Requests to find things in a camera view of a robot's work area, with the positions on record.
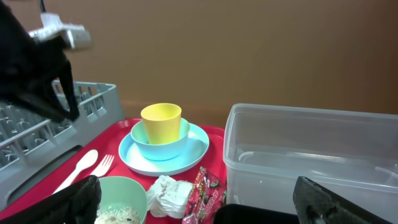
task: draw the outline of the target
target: gray dish rack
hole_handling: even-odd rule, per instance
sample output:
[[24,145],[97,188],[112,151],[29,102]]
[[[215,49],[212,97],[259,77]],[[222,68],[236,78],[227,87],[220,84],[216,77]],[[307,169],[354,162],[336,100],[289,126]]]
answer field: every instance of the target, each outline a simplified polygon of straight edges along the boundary
[[[54,90],[68,103],[58,81]],[[53,123],[30,111],[0,102],[0,211],[10,195],[47,164],[75,146],[85,146],[112,124],[124,119],[116,85],[75,83],[80,117]]]

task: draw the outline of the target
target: crumpled napkin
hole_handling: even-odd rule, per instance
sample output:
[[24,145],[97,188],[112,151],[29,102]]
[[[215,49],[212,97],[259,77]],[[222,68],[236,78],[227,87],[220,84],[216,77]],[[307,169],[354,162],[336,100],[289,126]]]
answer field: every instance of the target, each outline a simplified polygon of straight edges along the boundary
[[193,184],[160,176],[147,191],[148,211],[154,217],[183,218]]

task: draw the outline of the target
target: red wrapper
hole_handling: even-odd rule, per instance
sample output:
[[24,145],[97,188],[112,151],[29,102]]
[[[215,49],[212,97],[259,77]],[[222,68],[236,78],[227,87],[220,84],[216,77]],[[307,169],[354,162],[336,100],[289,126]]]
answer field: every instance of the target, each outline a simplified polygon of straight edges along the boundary
[[226,186],[207,169],[200,171],[193,183],[183,224],[212,224],[216,211],[226,203]]

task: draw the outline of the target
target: spoon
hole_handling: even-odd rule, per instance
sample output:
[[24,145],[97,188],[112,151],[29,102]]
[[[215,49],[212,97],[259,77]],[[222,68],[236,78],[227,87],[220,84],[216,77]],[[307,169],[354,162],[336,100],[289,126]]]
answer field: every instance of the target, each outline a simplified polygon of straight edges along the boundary
[[68,187],[69,185],[71,185],[73,183],[73,181],[75,180],[75,178],[77,177],[77,175],[79,175],[79,173],[81,171],[94,165],[94,163],[97,161],[97,158],[98,158],[97,150],[92,149],[92,150],[88,151],[79,160],[79,162],[77,162],[75,170],[63,181],[63,183],[55,190],[55,192],[53,194],[64,189],[65,187]]

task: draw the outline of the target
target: rice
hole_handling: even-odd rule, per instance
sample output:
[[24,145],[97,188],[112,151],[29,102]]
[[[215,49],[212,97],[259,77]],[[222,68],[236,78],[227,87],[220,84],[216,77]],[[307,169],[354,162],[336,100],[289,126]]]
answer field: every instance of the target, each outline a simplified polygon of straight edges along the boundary
[[109,206],[106,210],[97,212],[95,224],[139,224],[138,213],[131,207],[121,209]]

